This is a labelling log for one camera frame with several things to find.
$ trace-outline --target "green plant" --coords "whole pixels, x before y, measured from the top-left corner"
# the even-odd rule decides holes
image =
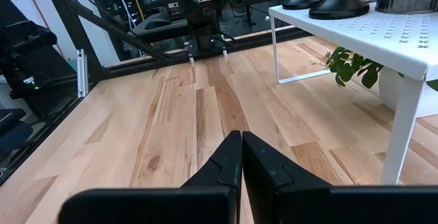
[[[336,48],[333,53],[328,52],[326,58],[326,69],[336,73],[335,81],[339,86],[345,86],[345,83],[357,73],[357,76],[363,74],[362,84],[366,88],[371,88],[377,82],[378,72],[383,68],[383,65],[364,59],[362,55],[343,47]],[[427,84],[438,91],[438,80],[429,81]]]

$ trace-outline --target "hardwood floorboard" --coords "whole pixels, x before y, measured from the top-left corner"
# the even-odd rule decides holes
[[[278,44],[279,72],[324,68],[314,36]],[[378,184],[394,112],[353,77],[278,85],[272,45],[101,82],[0,187],[0,223],[56,223],[89,188],[180,187],[234,129],[332,184]],[[418,119],[403,184],[438,184],[438,116]],[[245,183],[240,219],[253,224]]]

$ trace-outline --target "white metal table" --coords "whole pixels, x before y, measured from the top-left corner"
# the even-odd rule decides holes
[[[426,81],[438,79],[438,13],[383,14],[374,6],[370,4],[366,15],[334,21],[309,18],[309,10],[284,10],[281,5],[269,8],[275,72],[279,84],[330,73],[279,78],[273,29],[277,18],[404,74],[381,176],[382,184],[397,184],[423,87]]]

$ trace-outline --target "table leg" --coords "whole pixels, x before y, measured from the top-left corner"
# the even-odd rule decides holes
[[[424,83],[422,81],[404,76],[403,88],[401,88],[400,96],[398,97],[391,141],[389,142],[383,165],[381,184],[398,183],[413,126],[415,125],[415,114],[423,87]]]
[[[308,79],[308,78],[311,78],[311,77],[317,77],[317,76],[321,76],[321,75],[326,75],[326,74],[332,73],[329,70],[323,70],[323,71],[318,71],[318,72],[314,72],[314,73],[308,73],[308,74],[299,75],[299,76],[295,76],[295,77],[289,77],[287,79],[280,79],[280,75],[279,75],[279,62],[278,62],[277,54],[276,54],[275,18],[273,16],[270,16],[270,20],[271,20],[272,46],[274,47],[275,75],[276,75],[276,80],[277,80],[277,82],[279,84],[285,84],[285,83],[300,81],[300,80],[303,80],[303,79]]]
[[[255,25],[255,23],[251,21],[251,13],[250,13],[249,5],[246,6],[246,20],[245,20],[245,22],[247,22],[250,26]]]

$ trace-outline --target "white wall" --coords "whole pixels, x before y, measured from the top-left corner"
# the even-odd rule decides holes
[[[32,0],[11,0],[14,5],[29,19],[33,22],[45,26],[41,16],[39,15],[35,5]],[[95,14],[100,16],[97,8],[94,8],[92,4],[87,2],[86,0],[79,0],[83,5],[92,9]],[[56,34],[57,42],[60,46],[62,53],[66,58],[76,59],[76,48],[67,33],[67,30],[58,15],[55,6],[53,5],[51,0],[36,0],[39,5],[41,12],[46,18],[47,23],[49,24],[50,30]],[[114,49],[113,44],[111,43],[110,37],[108,33],[97,27],[96,25],[85,21],[81,18],[82,25],[90,39],[90,42],[96,51],[97,57],[103,66],[113,66],[119,62],[119,59],[116,54],[116,50]]]

